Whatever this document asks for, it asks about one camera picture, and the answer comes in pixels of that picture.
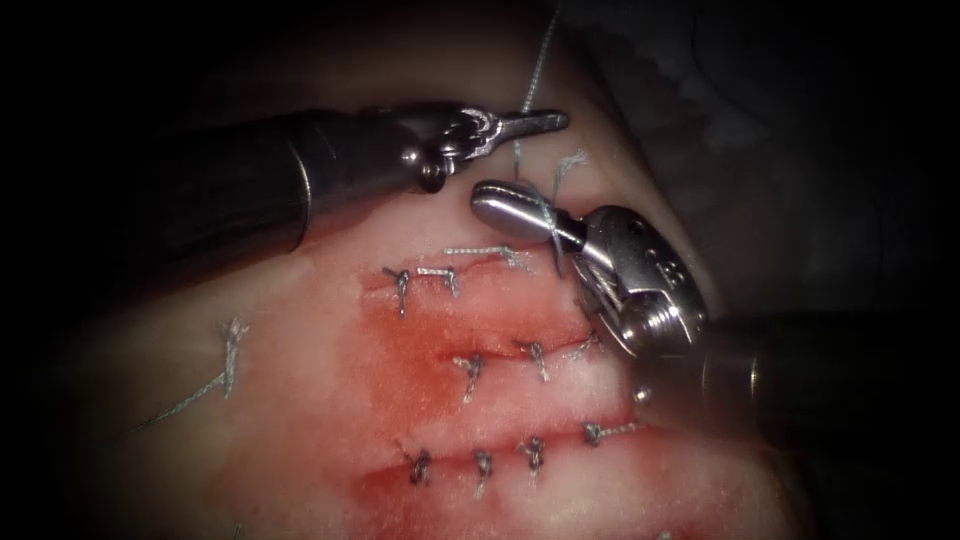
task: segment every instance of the metallic instrument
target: metallic instrument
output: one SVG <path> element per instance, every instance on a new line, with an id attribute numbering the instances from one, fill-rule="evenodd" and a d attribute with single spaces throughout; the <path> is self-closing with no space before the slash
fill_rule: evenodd
<path id="1" fill-rule="evenodd" d="M 499 144 L 563 129 L 559 111 L 455 102 L 305 111 L 157 141 L 119 159 L 74 269 L 94 309 L 194 284 L 349 228 L 389 198 L 436 193 Z"/>
<path id="2" fill-rule="evenodd" d="M 601 341 L 628 362 L 637 420 L 783 452 L 897 459 L 896 420 L 921 411 L 912 368 L 930 326 L 894 314 L 785 314 L 708 320 L 683 261 L 627 208 L 582 219 L 530 188 L 478 183 L 475 215 L 512 237 L 572 255 L 582 304 Z"/>

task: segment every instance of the skin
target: skin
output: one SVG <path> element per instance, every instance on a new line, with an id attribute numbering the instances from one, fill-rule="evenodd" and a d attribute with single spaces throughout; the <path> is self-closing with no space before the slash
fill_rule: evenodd
<path id="1" fill-rule="evenodd" d="M 516 8 L 483 11 L 405 13 L 402 28 L 391 24 L 399 14 L 385 13 L 364 21 L 375 43 L 353 38 L 355 28 L 290 33 L 209 71 L 174 127 L 412 100 L 515 110 L 546 21 Z M 431 29 L 429 39 L 421 28 Z M 600 204 L 639 212 L 681 254 L 711 316 L 722 313 L 709 272 L 602 86 L 559 38 L 538 107 L 573 121 L 523 142 L 521 176 L 550 193 L 557 160 L 584 149 L 589 163 L 564 179 L 558 206 L 574 215 Z M 349 231 L 79 329 L 64 348 L 69 361 L 34 381 L 53 413 L 69 419 L 57 425 L 73 426 L 56 436 L 73 456 L 59 472 L 71 500 L 82 501 L 78 526 L 143 538 L 229 537 L 238 522 L 247 537 L 271 538 L 790 536 L 790 511 L 762 456 L 653 429 L 597 449 L 578 439 L 584 415 L 607 426 L 629 420 L 619 400 L 627 376 L 595 349 L 581 364 L 564 363 L 589 331 L 569 266 L 567 279 L 557 279 L 543 246 L 515 246 L 532 276 L 496 258 L 438 255 L 506 242 L 466 201 L 476 181 L 512 178 L 512 160 L 506 145 L 436 196 L 403 195 Z M 458 267 L 461 296 L 451 298 L 438 278 L 415 278 L 401 322 L 380 267 L 449 264 Z M 250 330 L 231 397 L 216 388 L 122 435 L 224 369 L 221 327 L 237 316 Z M 534 335 L 516 335 L 523 330 Z M 550 383 L 511 345 L 531 337 L 544 344 Z M 447 360 L 436 369 L 416 364 L 477 350 L 488 360 L 469 406 L 461 371 Z M 357 368 L 363 362 L 369 367 Z M 590 385 L 609 397 L 593 399 L 599 390 Z M 418 408 L 420 400 L 427 406 Z M 552 452 L 536 487 L 527 457 L 513 451 L 530 435 L 544 436 Z M 482 501 L 470 497 L 477 477 L 469 450 L 478 444 L 492 451 L 497 471 Z M 435 458 L 428 488 L 410 485 L 401 452 L 416 456 L 421 446 Z"/>

